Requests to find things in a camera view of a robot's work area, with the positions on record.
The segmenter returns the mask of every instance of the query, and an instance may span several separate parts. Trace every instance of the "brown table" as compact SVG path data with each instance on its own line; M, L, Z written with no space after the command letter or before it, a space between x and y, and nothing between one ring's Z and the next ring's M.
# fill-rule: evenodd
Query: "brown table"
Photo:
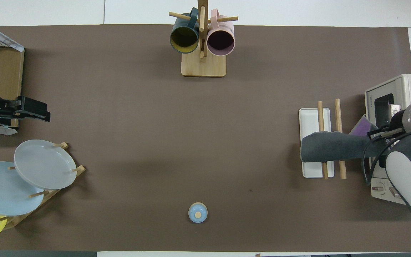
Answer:
M298 119L340 98L349 132L365 89L411 73L406 28L237 26L224 78L182 77L170 30L0 27L26 47L23 95L52 113L0 135L0 161L40 138L88 169L0 250L411 251L409 210L372 198L358 161L302 177Z

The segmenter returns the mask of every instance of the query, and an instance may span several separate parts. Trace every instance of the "green mug handle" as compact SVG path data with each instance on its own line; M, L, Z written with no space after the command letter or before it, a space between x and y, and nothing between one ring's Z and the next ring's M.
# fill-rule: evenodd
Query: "green mug handle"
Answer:
M191 12L189 13L189 16L191 17L191 19L188 22L188 27L190 28L194 28L194 25L196 24L196 21L198 21L198 8L193 7L191 9Z

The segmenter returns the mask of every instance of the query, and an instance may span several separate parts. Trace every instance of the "wooden mug tree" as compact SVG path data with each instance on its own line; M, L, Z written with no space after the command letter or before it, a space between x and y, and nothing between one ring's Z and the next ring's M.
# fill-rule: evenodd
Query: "wooden mug tree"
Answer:
M224 77L226 75L226 56L211 54L207 49L209 0L198 0L199 45L193 52L182 54L182 75L186 77ZM169 16L190 20L189 16L169 12ZM218 22L237 21L238 17L220 18Z

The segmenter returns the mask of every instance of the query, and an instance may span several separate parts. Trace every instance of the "small blue round object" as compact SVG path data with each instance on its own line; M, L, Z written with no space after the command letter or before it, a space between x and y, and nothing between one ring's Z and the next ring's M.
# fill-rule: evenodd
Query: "small blue round object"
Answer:
M204 222L207 218L207 207L203 203L193 203L189 207L188 217L194 223Z

